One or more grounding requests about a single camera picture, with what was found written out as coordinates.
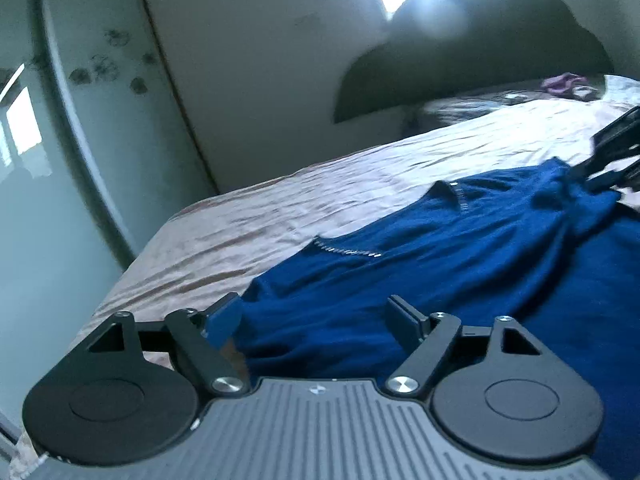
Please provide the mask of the blue beaded sweater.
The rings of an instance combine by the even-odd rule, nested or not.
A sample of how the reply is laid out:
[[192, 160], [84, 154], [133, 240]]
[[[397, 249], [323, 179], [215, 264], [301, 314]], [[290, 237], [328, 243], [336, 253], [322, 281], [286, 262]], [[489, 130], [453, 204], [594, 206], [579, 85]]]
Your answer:
[[513, 316], [600, 394], [594, 458], [639, 471], [639, 215], [550, 159], [439, 181], [255, 278], [235, 335], [250, 378], [385, 379], [405, 359], [386, 300], [480, 325]]

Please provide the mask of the purple crumpled garment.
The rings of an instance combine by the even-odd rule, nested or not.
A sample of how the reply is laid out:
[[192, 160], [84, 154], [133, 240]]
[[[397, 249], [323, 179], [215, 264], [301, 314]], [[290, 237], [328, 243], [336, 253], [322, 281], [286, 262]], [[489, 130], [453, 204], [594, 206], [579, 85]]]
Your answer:
[[580, 102], [595, 101], [600, 98], [599, 90], [584, 77], [573, 73], [564, 73], [545, 79], [541, 90], [556, 98]]

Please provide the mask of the pink wrinkled bed sheet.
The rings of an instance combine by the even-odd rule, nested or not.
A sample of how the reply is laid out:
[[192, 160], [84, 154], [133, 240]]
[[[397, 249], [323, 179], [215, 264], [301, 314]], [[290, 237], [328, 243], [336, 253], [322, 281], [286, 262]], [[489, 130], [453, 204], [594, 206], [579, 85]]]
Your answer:
[[550, 157], [581, 162], [590, 136], [639, 102], [638, 82], [606, 78], [593, 102], [539, 99], [369, 148], [202, 200], [169, 220], [94, 314], [119, 307], [156, 320], [203, 307], [293, 255], [317, 234], [344, 234], [414, 202], [434, 182]]

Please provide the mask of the dark scalloped headboard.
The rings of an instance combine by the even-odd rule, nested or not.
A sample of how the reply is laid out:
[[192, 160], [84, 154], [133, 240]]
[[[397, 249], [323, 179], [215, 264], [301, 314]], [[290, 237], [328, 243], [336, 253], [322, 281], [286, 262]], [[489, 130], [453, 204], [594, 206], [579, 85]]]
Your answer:
[[348, 66], [333, 120], [511, 82], [612, 70], [601, 41], [563, 0], [406, 0], [386, 38]]

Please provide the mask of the patterned pillow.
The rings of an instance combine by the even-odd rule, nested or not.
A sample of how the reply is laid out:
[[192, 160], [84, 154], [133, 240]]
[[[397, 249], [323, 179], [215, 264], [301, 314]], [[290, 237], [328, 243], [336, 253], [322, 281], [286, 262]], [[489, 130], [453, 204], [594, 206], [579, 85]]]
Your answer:
[[[606, 91], [605, 76], [586, 77], [600, 92], [600, 99]], [[541, 90], [544, 79], [511, 82], [498, 86], [462, 92], [438, 100], [414, 104], [406, 108], [401, 134], [404, 138], [460, 124], [474, 118], [488, 115], [505, 107], [525, 104], [536, 100], [555, 99]]]

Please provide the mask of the glass wardrobe sliding door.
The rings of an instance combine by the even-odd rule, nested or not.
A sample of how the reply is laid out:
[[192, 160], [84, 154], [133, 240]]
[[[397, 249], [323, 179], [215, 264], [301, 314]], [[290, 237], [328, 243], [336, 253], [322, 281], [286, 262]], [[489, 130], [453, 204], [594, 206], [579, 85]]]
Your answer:
[[1, 0], [1, 416], [213, 191], [142, 0]]

